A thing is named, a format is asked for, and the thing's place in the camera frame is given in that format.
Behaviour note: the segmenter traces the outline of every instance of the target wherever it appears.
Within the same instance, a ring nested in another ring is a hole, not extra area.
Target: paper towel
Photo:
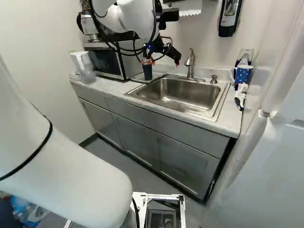
[[[172,3],[173,8],[180,9],[180,17],[199,15],[202,5],[202,0],[186,0]]]

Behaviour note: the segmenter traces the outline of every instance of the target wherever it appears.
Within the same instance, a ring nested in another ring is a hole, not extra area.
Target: cabinet door
[[[109,110],[113,113],[192,146],[200,151],[204,151],[211,156],[219,159],[223,156],[229,137],[107,96],[105,99],[108,103]]]
[[[109,111],[81,98],[79,100],[84,107],[95,131],[110,142],[114,143],[116,146],[122,148],[122,143],[120,141],[112,114]]]
[[[163,135],[157,142],[161,173],[202,199],[219,159]]]
[[[157,169],[156,133],[121,116],[113,115],[125,149],[134,157]]]

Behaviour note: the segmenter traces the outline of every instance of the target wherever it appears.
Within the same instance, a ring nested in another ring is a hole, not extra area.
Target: faucet
[[[194,51],[192,48],[190,48],[191,50],[191,54],[189,56],[189,58],[187,59],[187,61],[185,62],[185,66],[188,67],[188,74],[187,74],[187,78],[188,79],[193,79],[193,68],[194,68],[194,60],[195,60],[195,55],[194,55]]]
[[[211,78],[210,84],[216,84],[216,83],[218,83],[218,81],[217,81],[218,76],[216,76],[216,75],[210,75],[210,78]]]

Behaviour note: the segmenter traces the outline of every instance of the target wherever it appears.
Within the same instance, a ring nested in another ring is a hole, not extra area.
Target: faucet handle
[[[216,84],[218,82],[217,81],[217,78],[218,78],[217,75],[210,75],[210,78],[211,78],[211,81],[210,81],[211,84]]]

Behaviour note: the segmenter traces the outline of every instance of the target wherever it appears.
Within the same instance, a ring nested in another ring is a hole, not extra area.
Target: microwave
[[[141,41],[136,40],[137,47],[139,47],[139,42]],[[119,41],[116,44],[118,47],[133,49],[132,40]],[[123,56],[120,50],[117,53],[104,42],[86,43],[84,49],[89,52],[97,76],[128,80],[143,72],[142,65],[136,56]]]

